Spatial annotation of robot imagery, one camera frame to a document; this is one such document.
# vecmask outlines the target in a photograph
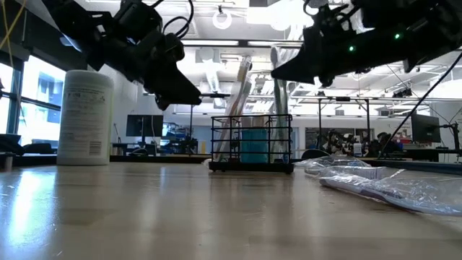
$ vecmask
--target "black chair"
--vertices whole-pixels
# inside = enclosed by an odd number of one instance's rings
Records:
[[[302,159],[308,160],[308,159],[316,159],[324,156],[329,156],[327,152],[321,151],[319,149],[309,149],[306,150],[303,155]]]

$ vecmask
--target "desk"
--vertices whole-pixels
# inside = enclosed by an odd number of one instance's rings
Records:
[[[1,259],[457,259],[462,219],[412,214],[305,174],[111,163],[0,174]]]
[[[459,154],[460,151],[454,149],[406,149],[406,157],[413,160],[428,160],[430,162],[439,162],[441,154]]]

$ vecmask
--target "fluorescent light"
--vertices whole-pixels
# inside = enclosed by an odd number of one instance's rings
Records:
[[[249,46],[259,46],[259,47],[293,47],[301,48],[303,42],[300,40],[249,40]]]
[[[252,25],[269,25],[271,17],[266,7],[247,8],[246,22]]]
[[[87,3],[92,3],[92,4],[117,4],[121,5],[120,1],[115,1],[115,0],[85,0]],[[157,1],[143,1],[145,4],[153,4],[156,3]],[[163,2],[163,4],[182,4],[186,5],[188,2],[183,1],[183,0],[166,0]],[[211,0],[211,1],[194,1],[194,6],[202,6],[202,7],[215,7],[216,5],[222,5],[223,7],[234,7],[235,3],[234,2],[223,2],[223,1],[218,1],[218,0]]]
[[[237,40],[182,40],[184,46],[238,46]]]

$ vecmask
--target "computer monitor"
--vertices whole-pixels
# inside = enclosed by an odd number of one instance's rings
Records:
[[[412,139],[414,142],[441,142],[439,118],[413,114],[411,124]]]
[[[164,116],[128,115],[128,137],[162,137]]]

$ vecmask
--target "ceiling light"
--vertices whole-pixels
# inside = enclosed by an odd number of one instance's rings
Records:
[[[226,30],[227,28],[231,26],[232,18],[231,18],[231,14],[226,10],[224,10],[222,14],[226,15],[226,19],[224,20],[224,22],[218,21],[218,16],[220,15],[220,12],[218,11],[216,11],[214,16],[212,17],[212,22],[214,23],[214,26],[216,28],[220,30]]]
[[[278,30],[278,31],[285,31],[289,29],[289,27],[290,27],[290,22],[288,19],[273,18],[273,22],[271,23],[271,28]]]
[[[269,25],[271,18],[266,7],[247,8],[246,22],[252,25]]]
[[[120,1],[116,0],[85,0],[87,3],[91,4],[117,4],[120,5]],[[145,4],[153,4],[156,3],[157,1],[143,1]],[[174,5],[186,5],[188,4],[187,1],[182,1],[182,0],[165,0],[163,4],[174,4]],[[224,7],[235,7],[236,3],[235,2],[223,2],[219,0],[195,0],[194,1],[194,6],[201,6],[201,7],[215,7],[217,4],[220,4]]]
[[[249,40],[249,46],[259,46],[259,47],[291,47],[291,48],[301,48],[303,42],[299,40]]]
[[[356,74],[356,73],[352,72],[352,73],[348,74],[348,76],[350,76],[355,81],[360,81],[360,80],[364,79],[365,77],[367,77],[367,74]]]
[[[185,47],[191,46],[238,46],[237,40],[181,40]]]

